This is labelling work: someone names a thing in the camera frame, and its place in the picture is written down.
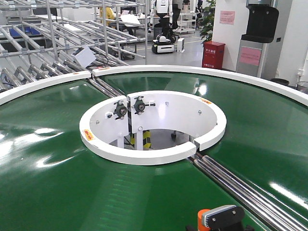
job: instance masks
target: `metal pipe rack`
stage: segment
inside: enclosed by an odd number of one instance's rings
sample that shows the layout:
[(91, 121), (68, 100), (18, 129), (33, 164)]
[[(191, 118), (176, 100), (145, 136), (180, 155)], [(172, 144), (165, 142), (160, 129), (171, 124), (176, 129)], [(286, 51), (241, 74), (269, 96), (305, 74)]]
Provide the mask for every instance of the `metal pipe rack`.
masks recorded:
[[(42, 78), (49, 78), (75, 71), (87, 70), (75, 62), (74, 58), (70, 55), (74, 49), (80, 48), (82, 45), (88, 46), (95, 54), (96, 60), (91, 66), (109, 67), (128, 65), (121, 60), (121, 54), (126, 53), (134, 57), (146, 59), (145, 56), (137, 53), (127, 51), (121, 44), (134, 44), (136, 47), (137, 42), (146, 42), (147, 46), (147, 31), (145, 30), (145, 37), (138, 38), (129, 35), (119, 30), (107, 27), (105, 18), (99, 18), (95, 15), (95, 21), (75, 22), (63, 18), (63, 8), (94, 8), (102, 7), (140, 7), (147, 6), (147, 3), (140, 3), (139, 1), (133, 2), (129, 0), (0, 0), (0, 12), (13, 12), (19, 13), (19, 24), (0, 26), (0, 32), (5, 37), (0, 41), (0, 59), (5, 59), (10, 68), (2, 70), (2, 78), (0, 79), (0, 90), (7, 90), (12, 87), (21, 86), (28, 82), (35, 82)], [(47, 22), (31, 23), (37, 17), (30, 16), (29, 22), (23, 20), (21, 11), (33, 10), (37, 8), (47, 8), (48, 19)], [(61, 15), (61, 22), (53, 22), (51, 18), (50, 8), (59, 8)], [(103, 24), (97, 23), (96, 20), (102, 20)], [(67, 25), (73, 26), (78, 29), (78, 32), (67, 28)], [(146, 28), (146, 25), (138, 25), (140, 28)], [(25, 27), (30, 27), (39, 32), (39, 37), (29, 36)], [(18, 33), (18, 38), (14, 38), (9, 29), (13, 29)], [(52, 47), (44, 47), (38, 44), (38, 40), (51, 41)], [(26, 47), (22, 47), (20, 42), (24, 42)], [(4, 49), (2, 44), (10, 43), (17, 50), (8, 52)], [(118, 57), (114, 57), (109, 52), (115, 51)], [(11, 58), (17, 57), (24, 66), (16, 66)], [(39, 60), (40, 63), (33, 63), (32, 61)], [(117, 96), (122, 92), (111, 88), (102, 80), (92, 80), (95, 85), (101, 86), (109, 95)]]

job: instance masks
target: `yellow black striped support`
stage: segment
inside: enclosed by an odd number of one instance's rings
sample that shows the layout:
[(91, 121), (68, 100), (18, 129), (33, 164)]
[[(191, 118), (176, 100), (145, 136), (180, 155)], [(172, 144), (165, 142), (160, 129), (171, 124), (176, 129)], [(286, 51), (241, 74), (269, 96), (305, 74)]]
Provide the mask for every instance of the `yellow black striped support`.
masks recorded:
[[(135, 145), (135, 134), (130, 135), (130, 143)], [(151, 132), (150, 130), (143, 131), (143, 147), (151, 148)]]

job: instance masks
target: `potted plant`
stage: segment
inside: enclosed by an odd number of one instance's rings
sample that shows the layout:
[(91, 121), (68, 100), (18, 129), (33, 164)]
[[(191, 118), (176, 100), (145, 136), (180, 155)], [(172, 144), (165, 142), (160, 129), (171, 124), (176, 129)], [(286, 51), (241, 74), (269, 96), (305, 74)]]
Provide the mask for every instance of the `potted plant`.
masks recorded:
[(206, 0), (206, 2), (208, 3), (208, 6), (204, 7), (203, 12), (205, 15), (200, 22), (200, 35), (202, 36), (202, 39), (205, 39), (204, 42), (212, 40), (216, 0)]

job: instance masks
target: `orange sticker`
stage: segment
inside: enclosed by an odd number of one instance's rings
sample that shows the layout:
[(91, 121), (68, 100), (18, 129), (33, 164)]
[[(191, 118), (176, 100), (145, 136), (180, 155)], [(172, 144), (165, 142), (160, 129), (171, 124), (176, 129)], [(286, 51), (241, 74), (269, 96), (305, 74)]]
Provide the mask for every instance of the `orange sticker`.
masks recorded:
[(211, 101), (206, 100), (206, 99), (204, 99), (204, 98), (200, 98), (200, 99), (201, 99), (202, 102), (205, 102), (205, 103), (207, 103), (207, 104), (211, 104), (211, 103), (212, 103)]
[(94, 139), (94, 136), (93, 136), (92, 132), (90, 132), (88, 129), (83, 130), (83, 132), (85, 133), (86, 138), (87, 138), (88, 141), (91, 141), (91, 140)]
[(103, 70), (107, 70), (107, 69), (109, 69), (109, 67), (99, 67), (99, 68), (97, 68), (97, 70), (99, 70), (99, 71), (103, 71)]

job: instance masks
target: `bolt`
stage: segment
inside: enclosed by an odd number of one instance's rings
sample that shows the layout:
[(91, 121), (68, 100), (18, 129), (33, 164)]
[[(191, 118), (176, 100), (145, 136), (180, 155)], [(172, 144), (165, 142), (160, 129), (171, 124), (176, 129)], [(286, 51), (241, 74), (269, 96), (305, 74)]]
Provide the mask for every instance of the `bolt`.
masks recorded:
[(140, 111), (143, 111), (143, 110), (144, 110), (144, 104), (139, 104), (139, 105), (138, 105), (138, 109), (139, 109)]
[(121, 114), (121, 115), (125, 115), (125, 114), (126, 114), (126, 108), (122, 108), (122, 109), (120, 110), (120, 114)]

